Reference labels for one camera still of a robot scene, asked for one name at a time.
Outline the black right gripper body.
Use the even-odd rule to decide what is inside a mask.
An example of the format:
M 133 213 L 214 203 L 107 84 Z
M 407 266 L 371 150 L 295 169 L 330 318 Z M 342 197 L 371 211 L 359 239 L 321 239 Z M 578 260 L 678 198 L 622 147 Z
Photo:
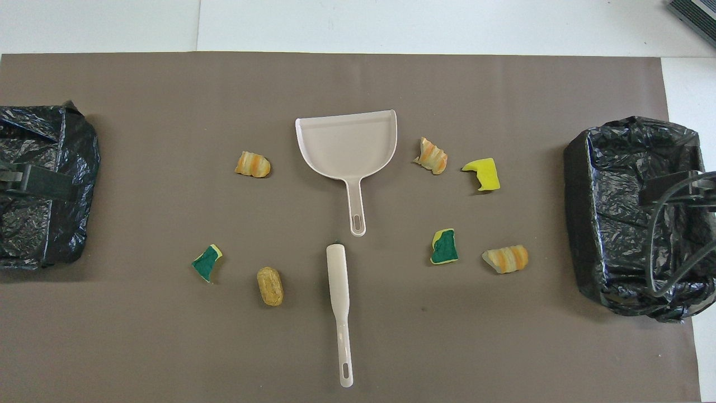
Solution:
M 715 211 L 715 171 L 704 172 L 693 181 L 693 207 Z

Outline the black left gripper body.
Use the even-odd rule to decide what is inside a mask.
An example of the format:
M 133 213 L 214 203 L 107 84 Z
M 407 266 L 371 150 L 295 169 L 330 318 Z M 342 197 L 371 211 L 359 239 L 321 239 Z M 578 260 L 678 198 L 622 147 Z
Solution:
M 26 194 L 25 168 L 2 167 L 1 192 L 5 194 Z

